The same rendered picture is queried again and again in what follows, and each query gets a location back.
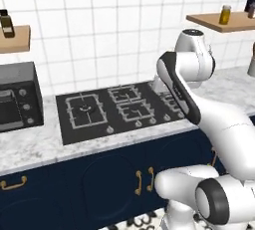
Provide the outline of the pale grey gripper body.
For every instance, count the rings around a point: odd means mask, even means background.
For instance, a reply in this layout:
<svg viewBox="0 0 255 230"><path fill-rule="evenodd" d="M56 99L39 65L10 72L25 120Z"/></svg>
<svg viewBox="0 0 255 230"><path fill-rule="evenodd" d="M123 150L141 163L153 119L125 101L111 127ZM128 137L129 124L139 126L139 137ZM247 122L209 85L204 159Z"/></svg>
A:
<svg viewBox="0 0 255 230"><path fill-rule="evenodd" d="M151 83L152 90L159 94L159 93L168 93L168 88L165 83L160 79L158 75L155 75L153 81Z"/></svg>

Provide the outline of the black toaster oven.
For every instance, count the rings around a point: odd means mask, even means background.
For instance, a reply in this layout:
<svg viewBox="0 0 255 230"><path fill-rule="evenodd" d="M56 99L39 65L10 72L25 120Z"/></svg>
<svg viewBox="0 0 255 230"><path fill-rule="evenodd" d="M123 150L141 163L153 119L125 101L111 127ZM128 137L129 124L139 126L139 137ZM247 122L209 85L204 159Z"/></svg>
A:
<svg viewBox="0 0 255 230"><path fill-rule="evenodd" d="M43 100L35 64L0 65L0 132L43 124Z"/></svg>

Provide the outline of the pale grey pot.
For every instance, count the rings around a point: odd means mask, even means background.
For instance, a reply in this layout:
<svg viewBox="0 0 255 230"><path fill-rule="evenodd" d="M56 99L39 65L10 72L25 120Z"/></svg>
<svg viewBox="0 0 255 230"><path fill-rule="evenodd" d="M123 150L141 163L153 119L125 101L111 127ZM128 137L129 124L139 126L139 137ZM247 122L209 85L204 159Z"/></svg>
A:
<svg viewBox="0 0 255 230"><path fill-rule="evenodd" d="M250 65L249 65L247 74L250 77L255 78L255 42L253 43L252 57L251 57L251 61L250 61Z"/></svg>

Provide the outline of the dark glass bottle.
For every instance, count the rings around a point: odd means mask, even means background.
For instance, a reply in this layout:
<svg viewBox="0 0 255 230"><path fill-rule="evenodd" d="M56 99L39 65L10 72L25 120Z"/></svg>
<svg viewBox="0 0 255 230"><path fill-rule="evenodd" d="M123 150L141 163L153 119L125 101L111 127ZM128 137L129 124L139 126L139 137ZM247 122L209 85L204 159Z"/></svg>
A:
<svg viewBox="0 0 255 230"><path fill-rule="evenodd" d="M0 9L0 24L5 38L15 37L13 23L6 9Z"/></svg>

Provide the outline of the black gas hob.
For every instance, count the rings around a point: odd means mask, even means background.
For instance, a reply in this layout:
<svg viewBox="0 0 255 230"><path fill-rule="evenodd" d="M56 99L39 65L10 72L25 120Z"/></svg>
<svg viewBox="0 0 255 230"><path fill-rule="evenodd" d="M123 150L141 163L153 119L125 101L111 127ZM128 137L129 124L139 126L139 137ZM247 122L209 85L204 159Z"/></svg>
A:
<svg viewBox="0 0 255 230"><path fill-rule="evenodd" d="M63 145L183 119L172 94L155 93L151 82L60 95L56 104ZM171 121L163 119L165 114ZM149 123L151 117L156 124ZM142 127L134 125L137 120Z"/></svg>

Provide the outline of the yellow glass jar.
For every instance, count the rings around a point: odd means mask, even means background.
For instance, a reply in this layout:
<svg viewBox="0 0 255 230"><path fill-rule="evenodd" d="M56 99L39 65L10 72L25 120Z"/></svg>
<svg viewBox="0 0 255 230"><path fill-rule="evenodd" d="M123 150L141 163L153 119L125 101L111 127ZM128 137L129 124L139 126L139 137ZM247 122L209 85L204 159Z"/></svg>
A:
<svg viewBox="0 0 255 230"><path fill-rule="evenodd" d="M219 24L220 25L227 25L231 14L231 7L229 5L224 5L222 7Z"/></svg>

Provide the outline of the navy drawer front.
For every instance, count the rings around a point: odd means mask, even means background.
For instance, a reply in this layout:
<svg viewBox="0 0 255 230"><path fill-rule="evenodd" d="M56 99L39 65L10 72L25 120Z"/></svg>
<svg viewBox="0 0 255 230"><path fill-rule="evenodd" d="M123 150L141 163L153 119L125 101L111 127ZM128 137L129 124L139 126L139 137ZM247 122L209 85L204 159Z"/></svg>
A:
<svg viewBox="0 0 255 230"><path fill-rule="evenodd" d="M0 230L77 230L63 172L48 165L0 176L8 185L21 182L20 188L0 188Z"/></svg>

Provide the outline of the navy cupboard door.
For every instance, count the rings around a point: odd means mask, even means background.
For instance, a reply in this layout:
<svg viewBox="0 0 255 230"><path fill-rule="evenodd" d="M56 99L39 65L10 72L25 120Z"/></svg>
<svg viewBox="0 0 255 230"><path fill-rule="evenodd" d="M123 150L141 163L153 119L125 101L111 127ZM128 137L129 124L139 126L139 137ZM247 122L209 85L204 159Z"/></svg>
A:
<svg viewBox="0 0 255 230"><path fill-rule="evenodd" d="M211 145L200 130L192 130L150 141L145 146L144 177L142 178L143 207L154 210L164 207L166 202L153 189L146 190L150 184L148 169L152 166L154 175L174 167L207 164L211 161Z"/></svg>
<svg viewBox="0 0 255 230"><path fill-rule="evenodd" d="M90 230L126 220L140 211L141 194L134 194L140 156L140 152L115 149L89 157L81 185Z"/></svg>
<svg viewBox="0 0 255 230"><path fill-rule="evenodd" d="M211 139L211 147L214 147L214 149L215 149L216 152L217 152L217 148L216 148L216 146L215 146L215 142L214 142L213 139ZM218 153L217 153L217 159L216 159L215 165L214 165L213 167L218 171L218 173L219 173L220 175L224 175L224 174L226 173L226 170L225 170L223 164L222 164L221 161L220 161L220 158L219 158L219 156L218 156Z"/></svg>

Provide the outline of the wooden wall shelf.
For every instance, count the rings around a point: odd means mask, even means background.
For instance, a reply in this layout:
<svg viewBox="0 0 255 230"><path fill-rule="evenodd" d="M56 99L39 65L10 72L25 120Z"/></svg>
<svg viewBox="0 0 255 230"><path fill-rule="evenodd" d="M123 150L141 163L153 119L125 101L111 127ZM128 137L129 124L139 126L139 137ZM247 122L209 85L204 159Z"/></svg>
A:
<svg viewBox="0 0 255 230"><path fill-rule="evenodd" d="M31 28L29 25L15 26L15 37L5 38L0 28L0 54L30 51Z"/></svg>
<svg viewBox="0 0 255 230"><path fill-rule="evenodd" d="M186 19L219 33L255 30L255 18L250 19L246 12L232 12L227 25L219 23L220 14L187 15Z"/></svg>

